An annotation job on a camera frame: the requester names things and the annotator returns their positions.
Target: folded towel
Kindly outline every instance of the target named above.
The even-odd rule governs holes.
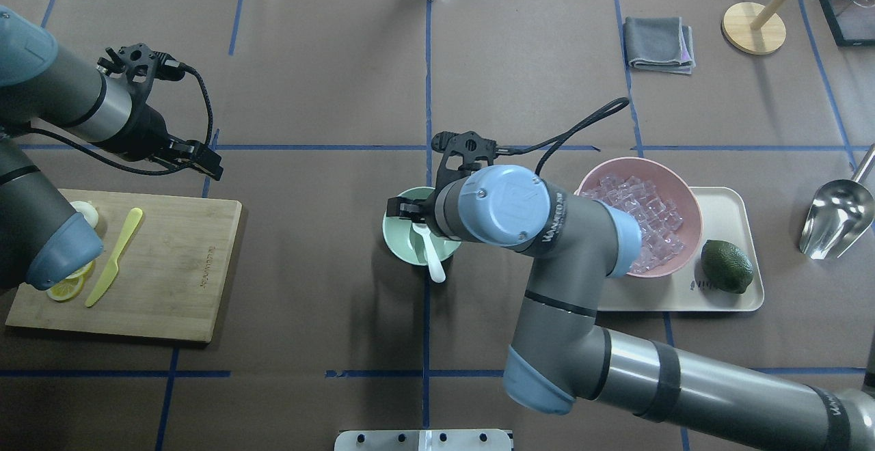
[[[623,40],[630,67],[672,74],[691,74],[696,67],[693,30],[679,17],[627,17]]]

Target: metal scoop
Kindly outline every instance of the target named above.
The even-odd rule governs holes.
[[[850,180],[834,180],[815,193],[805,220],[799,251],[813,259],[838,258],[848,251],[875,218],[875,199],[860,181],[875,162],[875,145]]]

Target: pink bowl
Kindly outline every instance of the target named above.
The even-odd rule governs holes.
[[[662,201],[675,202],[678,213],[684,218],[684,224],[676,231],[678,237],[687,246],[681,251],[681,254],[671,258],[669,263],[657,266],[646,273],[626,273],[626,275],[641,277],[641,279],[655,279],[670,275],[690,262],[690,259],[696,256],[699,242],[702,240],[702,210],[699,208],[696,195],[693,195],[693,191],[687,186],[687,183],[671,169],[658,162],[638,157],[621,157],[597,165],[581,181],[580,187],[574,192],[575,195],[580,195],[582,190],[598,187],[599,179],[609,174],[614,174],[622,180],[636,176],[642,181],[653,181],[653,184],[656,185],[656,193],[662,198]]]

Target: wooden cutting board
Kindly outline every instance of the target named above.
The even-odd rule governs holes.
[[[210,342],[241,203],[139,193],[59,190],[70,202],[91,202],[103,253],[74,299],[56,302],[32,286],[18,287],[6,325]],[[122,223],[134,208],[143,221],[119,259],[120,271],[94,307],[94,288]]]

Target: yellow knife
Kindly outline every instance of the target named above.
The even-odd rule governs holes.
[[[88,295],[88,299],[85,299],[86,308],[90,308],[97,301],[100,301],[100,298],[103,297],[109,286],[112,285],[112,281],[116,279],[116,275],[118,275],[118,257],[122,255],[124,247],[128,245],[128,241],[134,235],[134,231],[137,230],[137,225],[140,224],[142,219],[143,211],[140,208],[132,208],[128,212],[128,217],[122,225],[122,233],[118,235],[116,246],[112,249],[109,260],[106,266],[103,267],[99,279],[97,279],[97,285],[94,286],[93,291]]]

